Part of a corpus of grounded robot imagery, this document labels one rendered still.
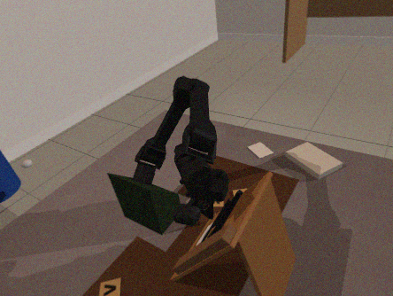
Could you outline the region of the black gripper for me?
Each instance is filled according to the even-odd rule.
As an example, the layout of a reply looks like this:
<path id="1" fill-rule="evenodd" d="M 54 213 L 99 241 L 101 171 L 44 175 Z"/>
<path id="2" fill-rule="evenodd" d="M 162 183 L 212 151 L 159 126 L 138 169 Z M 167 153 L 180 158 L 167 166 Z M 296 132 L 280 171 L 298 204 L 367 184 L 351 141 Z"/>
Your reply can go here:
<path id="1" fill-rule="evenodd" d="M 211 175 L 217 175 L 219 169 L 211 169 Z M 185 184 L 183 179 L 180 180 L 181 184 Z M 189 191 L 187 185 L 185 184 L 187 192 L 186 197 L 191 197 L 188 204 L 180 204 L 179 207 L 173 213 L 173 218 L 175 222 L 193 226 L 197 223 L 201 216 L 201 213 L 207 218 L 213 218 L 213 199 L 206 198 L 205 200 L 200 200 L 198 195 L 193 194 Z"/>

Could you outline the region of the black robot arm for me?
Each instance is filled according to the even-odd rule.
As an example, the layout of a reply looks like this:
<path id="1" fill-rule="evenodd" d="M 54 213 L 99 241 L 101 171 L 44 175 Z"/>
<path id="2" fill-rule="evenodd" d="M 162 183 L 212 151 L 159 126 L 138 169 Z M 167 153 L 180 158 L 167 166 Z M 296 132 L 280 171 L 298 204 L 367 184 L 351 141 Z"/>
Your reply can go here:
<path id="1" fill-rule="evenodd" d="M 184 129 L 182 144 L 175 146 L 174 163 L 189 191 L 198 195 L 200 200 L 208 198 L 221 202 L 225 199 L 230 182 L 226 172 L 219 170 L 217 175 L 211 175 L 212 168 L 207 164 L 214 163 L 217 147 L 216 130 L 209 118 L 209 89 L 207 83 L 198 79 L 177 78 L 173 86 L 173 102 L 156 135 L 148 139 L 135 156 L 138 164 L 130 179 L 154 185 L 156 168 L 160 169 L 166 159 L 166 143 L 189 108 L 189 124 Z"/>

